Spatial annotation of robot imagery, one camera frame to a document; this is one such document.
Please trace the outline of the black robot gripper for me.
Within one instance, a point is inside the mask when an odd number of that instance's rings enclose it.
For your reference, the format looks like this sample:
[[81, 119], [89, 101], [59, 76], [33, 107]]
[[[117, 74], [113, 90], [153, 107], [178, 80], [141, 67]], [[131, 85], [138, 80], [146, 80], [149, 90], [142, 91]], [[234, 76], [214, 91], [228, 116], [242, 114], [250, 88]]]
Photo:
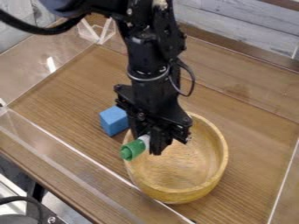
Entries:
[[174, 140], [186, 144], [193, 119], [179, 103], [182, 72], [155, 76], [130, 71], [131, 84], [115, 85], [117, 105], [126, 111], [134, 138], [149, 135], [150, 153], [161, 156]]

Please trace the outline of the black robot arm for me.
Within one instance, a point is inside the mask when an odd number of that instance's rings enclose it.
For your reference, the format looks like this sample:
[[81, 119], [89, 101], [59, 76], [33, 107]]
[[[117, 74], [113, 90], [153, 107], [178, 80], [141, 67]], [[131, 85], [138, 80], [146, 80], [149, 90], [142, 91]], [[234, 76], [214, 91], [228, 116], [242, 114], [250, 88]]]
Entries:
[[67, 32], [81, 20], [98, 13], [117, 21], [127, 49], [129, 85], [115, 85], [117, 105], [126, 111], [135, 140], [145, 137], [145, 147], [159, 156], [179, 141], [187, 144], [193, 119], [179, 104], [182, 71], [190, 67], [181, 60], [187, 49], [187, 35], [174, 13], [174, 0], [41, 0], [42, 5], [67, 21], [54, 27], [26, 23], [0, 9], [0, 22], [37, 35]]

